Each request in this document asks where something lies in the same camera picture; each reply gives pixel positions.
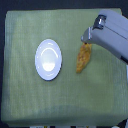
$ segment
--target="green cloth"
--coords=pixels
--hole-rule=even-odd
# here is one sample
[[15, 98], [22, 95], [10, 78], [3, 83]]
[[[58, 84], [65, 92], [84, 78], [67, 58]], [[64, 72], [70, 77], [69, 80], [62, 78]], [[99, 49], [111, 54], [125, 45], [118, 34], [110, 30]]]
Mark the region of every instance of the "green cloth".
[[[9, 11], [5, 21], [2, 121], [11, 126], [116, 125], [128, 117], [126, 65], [93, 44], [91, 60], [76, 73], [84, 31], [100, 9]], [[45, 39], [62, 52], [62, 67], [52, 81], [35, 68], [35, 53]]]

